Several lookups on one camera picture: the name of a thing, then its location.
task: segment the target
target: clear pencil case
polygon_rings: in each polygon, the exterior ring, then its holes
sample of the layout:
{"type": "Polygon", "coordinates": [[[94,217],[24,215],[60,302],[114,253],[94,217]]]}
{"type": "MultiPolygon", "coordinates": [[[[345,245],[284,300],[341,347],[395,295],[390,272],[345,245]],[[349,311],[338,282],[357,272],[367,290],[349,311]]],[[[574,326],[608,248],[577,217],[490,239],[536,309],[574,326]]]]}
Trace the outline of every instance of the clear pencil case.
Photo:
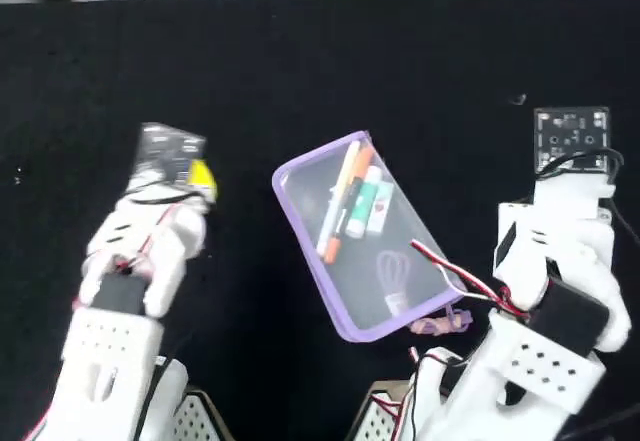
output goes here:
{"type": "Polygon", "coordinates": [[[289,161],[272,182],[345,340],[375,341],[459,299],[410,246],[415,238],[442,255],[368,133],[289,161]]]}

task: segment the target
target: circuit board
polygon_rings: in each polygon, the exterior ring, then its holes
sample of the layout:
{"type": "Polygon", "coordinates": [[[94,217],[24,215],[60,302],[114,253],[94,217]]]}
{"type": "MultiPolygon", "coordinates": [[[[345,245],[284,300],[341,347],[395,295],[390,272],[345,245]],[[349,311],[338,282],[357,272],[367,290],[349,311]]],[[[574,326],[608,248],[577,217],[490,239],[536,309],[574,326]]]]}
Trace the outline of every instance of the circuit board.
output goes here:
{"type": "MultiPolygon", "coordinates": [[[[563,156],[609,147],[610,116],[606,107],[538,108],[534,111],[536,171],[563,156]]],[[[606,173],[604,155],[575,159],[563,165],[574,173],[606,173]]]]}

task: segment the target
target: marker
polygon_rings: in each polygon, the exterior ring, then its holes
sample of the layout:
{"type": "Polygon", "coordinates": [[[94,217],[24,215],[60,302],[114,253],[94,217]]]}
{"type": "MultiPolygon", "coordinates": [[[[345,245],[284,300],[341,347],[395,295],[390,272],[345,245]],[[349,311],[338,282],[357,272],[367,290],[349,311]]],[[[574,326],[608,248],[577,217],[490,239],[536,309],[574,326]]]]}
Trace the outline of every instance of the marker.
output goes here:
{"type": "Polygon", "coordinates": [[[331,236],[331,231],[335,226],[336,219],[338,217],[338,211],[340,210],[340,203],[342,202],[342,197],[347,188],[347,184],[349,182],[349,178],[351,176],[359,149],[360,141],[352,141],[347,148],[347,153],[344,156],[342,168],[340,168],[338,180],[336,181],[336,185],[333,188],[331,201],[329,201],[329,209],[324,216],[324,221],[322,222],[322,227],[320,228],[320,236],[318,236],[316,252],[320,256],[324,256],[324,253],[327,250],[329,237],[331,236]]]}
{"type": "Polygon", "coordinates": [[[369,214],[371,213],[373,201],[376,198],[378,185],[381,180],[382,170],[377,166],[370,166],[364,178],[362,188],[360,188],[356,205],[353,211],[351,211],[351,217],[347,223],[347,236],[355,239],[360,239],[364,236],[364,230],[367,227],[369,214]]]}
{"type": "Polygon", "coordinates": [[[349,190],[344,199],[340,214],[338,215],[338,222],[333,230],[333,236],[329,240],[329,244],[324,255],[324,262],[327,264],[333,264],[336,260],[336,256],[338,255],[338,251],[340,251],[340,245],[342,244],[341,238],[347,226],[347,221],[349,221],[349,215],[358,200],[360,188],[364,183],[364,177],[367,174],[367,169],[369,169],[369,164],[371,163],[371,158],[373,158],[374,153],[375,150],[372,146],[365,146],[358,153],[358,157],[356,158],[353,171],[350,176],[351,184],[349,185],[349,190]]]}

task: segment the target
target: black cloth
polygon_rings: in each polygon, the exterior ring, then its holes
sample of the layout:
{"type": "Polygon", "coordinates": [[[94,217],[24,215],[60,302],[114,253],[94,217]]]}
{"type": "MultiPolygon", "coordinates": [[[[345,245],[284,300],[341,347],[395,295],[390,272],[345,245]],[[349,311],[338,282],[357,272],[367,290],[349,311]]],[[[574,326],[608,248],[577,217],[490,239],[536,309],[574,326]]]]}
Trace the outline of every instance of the black cloth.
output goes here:
{"type": "MultiPolygon", "coordinates": [[[[84,250],[125,187],[142,122],[208,138],[219,205],[163,350],[197,326],[178,358],[239,441],[342,439],[373,381],[410,374],[408,346],[464,352],[486,324],[341,340],[271,189],[292,157],[370,130],[448,257],[489,278],[497,204],[532,187],[533,108],[605,105],[627,159],[616,199],[640,226],[640,0],[2,6],[0,70],[2,439],[50,401],[84,250]]],[[[619,230],[614,270],[636,324],[637,259],[619,230]]],[[[632,335],[603,356],[608,373],[573,425],[638,399],[639,353],[632,335]]],[[[611,432],[634,439],[619,434],[631,424],[611,432]]]]}

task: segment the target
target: orange marker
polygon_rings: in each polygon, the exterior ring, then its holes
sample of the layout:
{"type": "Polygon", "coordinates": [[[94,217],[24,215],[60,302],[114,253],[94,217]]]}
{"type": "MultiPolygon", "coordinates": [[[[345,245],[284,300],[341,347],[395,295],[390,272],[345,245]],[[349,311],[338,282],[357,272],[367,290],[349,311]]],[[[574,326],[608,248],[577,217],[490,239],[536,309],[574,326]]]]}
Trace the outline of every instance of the orange marker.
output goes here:
{"type": "Polygon", "coordinates": [[[362,187],[364,177],[367,174],[367,169],[369,169],[374,153],[375,150],[373,149],[373,146],[365,146],[360,150],[358,156],[356,156],[355,163],[353,163],[353,171],[351,176],[349,176],[349,188],[347,195],[344,198],[342,209],[339,211],[340,214],[338,215],[336,229],[329,240],[327,250],[324,254],[324,262],[327,264],[333,264],[338,256],[338,251],[340,251],[340,245],[342,244],[341,238],[344,234],[344,229],[347,225],[347,221],[349,221],[351,210],[358,199],[360,188],[362,187]]]}

